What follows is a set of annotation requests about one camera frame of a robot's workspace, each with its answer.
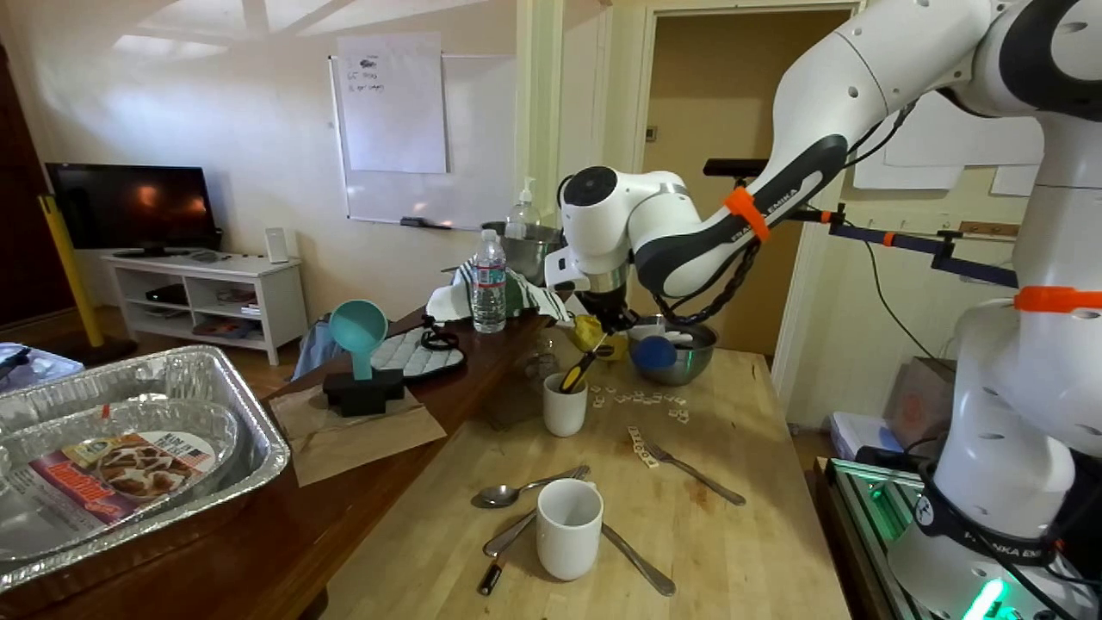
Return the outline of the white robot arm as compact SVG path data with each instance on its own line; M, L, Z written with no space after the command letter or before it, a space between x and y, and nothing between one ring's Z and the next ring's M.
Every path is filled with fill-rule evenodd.
M1097 0L870 0L785 71L771 152L715 212L699 212L671 173L589 165L564 181L564 261L587 307L621 322L621 275L634 274L676 314L787 220L1000 283L1003 299L960 316L922 531L1000 562L1048 562L1070 462L1097 447L1102 416L1097 24ZM930 98L1038 129L1038 173L1005 265L960 258L952 232L859 226L817 204Z

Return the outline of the robot base plate green lit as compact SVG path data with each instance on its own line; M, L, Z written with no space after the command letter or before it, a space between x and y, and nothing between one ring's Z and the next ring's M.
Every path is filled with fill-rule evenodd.
M927 534L915 471L825 458L817 503L859 620L1102 620L1097 592L1065 559L1012 565Z

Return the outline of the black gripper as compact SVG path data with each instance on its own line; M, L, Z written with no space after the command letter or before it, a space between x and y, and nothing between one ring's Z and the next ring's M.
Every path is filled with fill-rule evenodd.
M626 291L580 291L580 305L600 322L606 336L630 329Z

